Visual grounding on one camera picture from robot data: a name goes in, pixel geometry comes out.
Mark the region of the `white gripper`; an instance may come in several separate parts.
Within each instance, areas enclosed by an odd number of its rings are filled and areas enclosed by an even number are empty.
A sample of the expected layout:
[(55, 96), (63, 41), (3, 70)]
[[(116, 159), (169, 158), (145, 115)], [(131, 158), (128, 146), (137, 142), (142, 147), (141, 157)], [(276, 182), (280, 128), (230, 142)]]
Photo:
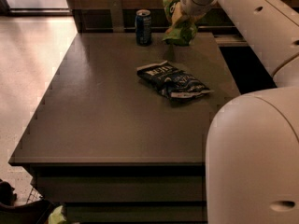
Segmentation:
[(188, 16), (201, 16), (208, 13), (217, 0), (180, 0), (180, 4), (173, 4), (165, 8), (165, 15), (170, 23), (166, 33), (169, 34), (177, 25), (184, 22)]

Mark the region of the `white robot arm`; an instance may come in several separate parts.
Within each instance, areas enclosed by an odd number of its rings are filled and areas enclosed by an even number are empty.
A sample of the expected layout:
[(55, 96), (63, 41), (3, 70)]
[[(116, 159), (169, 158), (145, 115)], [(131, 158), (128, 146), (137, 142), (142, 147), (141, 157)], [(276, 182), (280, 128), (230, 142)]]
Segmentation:
[(281, 0), (180, 0), (175, 23), (219, 4), (276, 81), (240, 95), (206, 140), (208, 224), (299, 224), (299, 14)]

